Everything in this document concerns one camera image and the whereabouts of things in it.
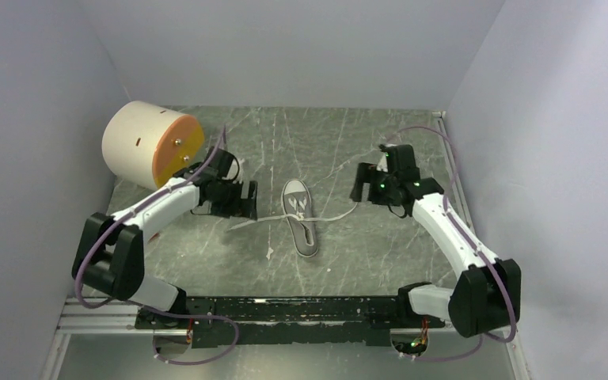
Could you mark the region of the white shoelace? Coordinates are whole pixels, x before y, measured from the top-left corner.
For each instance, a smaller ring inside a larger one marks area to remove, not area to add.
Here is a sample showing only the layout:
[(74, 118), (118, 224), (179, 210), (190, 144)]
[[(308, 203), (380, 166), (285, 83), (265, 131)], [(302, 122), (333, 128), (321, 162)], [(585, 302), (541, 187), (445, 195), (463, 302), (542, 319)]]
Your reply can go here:
[(304, 217), (303, 215), (300, 214), (282, 214), (282, 215), (274, 215), (274, 216), (268, 216), (268, 217), (264, 217), (264, 218), (258, 218), (256, 220), (249, 220), (246, 222), (240, 222), (236, 225), (231, 226), (228, 231), (233, 231), (233, 230), (239, 230), (241, 228), (247, 227), (247, 226), (251, 226), (257, 223), (261, 223), (261, 222), (274, 222), (274, 221), (279, 221), (279, 220), (283, 220), (283, 219), (294, 219), (296, 222), (336, 222), (339, 221), (347, 216), (349, 216), (357, 207), (359, 206), (359, 203), (353, 203), (352, 207), (345, 211), (343, 214), (334, 216), (334, 217)]

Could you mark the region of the grey canvas sneaker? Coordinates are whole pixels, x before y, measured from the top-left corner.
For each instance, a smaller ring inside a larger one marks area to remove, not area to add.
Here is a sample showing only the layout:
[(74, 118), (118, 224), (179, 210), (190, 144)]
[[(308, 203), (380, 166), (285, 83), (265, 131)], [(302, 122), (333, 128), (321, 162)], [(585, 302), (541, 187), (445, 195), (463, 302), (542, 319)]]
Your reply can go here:
[(301, 257), (314, 257), (318, 252), (317, 232), (313, 218), (313, 202), (303, 181), (289, 180), (281, 195), (283, 213), (291, 229), (294, 247)]

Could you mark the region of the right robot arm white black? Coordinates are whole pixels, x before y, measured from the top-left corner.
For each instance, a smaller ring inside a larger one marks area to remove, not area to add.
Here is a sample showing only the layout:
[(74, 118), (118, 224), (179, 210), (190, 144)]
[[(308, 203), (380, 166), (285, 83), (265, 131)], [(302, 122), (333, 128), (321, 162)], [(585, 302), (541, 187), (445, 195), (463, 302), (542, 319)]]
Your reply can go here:
[(508, 328), (508, 340), (520, 318), (522, 271), (513, 259), (502, 260), (466, 226), (450, 205), (443, 186), (423, 177), (410, 145), (382, 144), (383, 156), (374, 164), (357, 166), (352, 201), (367, 201), (389, 209), (401, 207), (401, 218), (418, 222), (434, 239), (456, 276), (454, 288), (414, 283), (398, 291), (397, 321), (416, 327), (425, 316), (450, 322), (463, 337), (486, 335)]

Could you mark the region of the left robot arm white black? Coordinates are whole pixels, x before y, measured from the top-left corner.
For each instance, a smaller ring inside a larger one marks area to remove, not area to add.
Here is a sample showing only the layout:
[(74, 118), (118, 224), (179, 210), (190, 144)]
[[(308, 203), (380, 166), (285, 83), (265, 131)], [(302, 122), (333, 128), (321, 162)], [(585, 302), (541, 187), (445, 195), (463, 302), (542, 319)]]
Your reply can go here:
[(156, 310), (156, 319), (167, 329), (181, 327), (188, 316), (188, 296), (183, 289), (147, 275), (146, 245), (171, 222), (203, 205), (210, 216), (257, 219), (258, 183), (244, 175), (241, 159), (215, 148), (204, 161), (176, 171), (132, 206), (111, 215), (92, 214), (85, 221), (71, 270), (76, 297), (90, 287), (108, 300)]

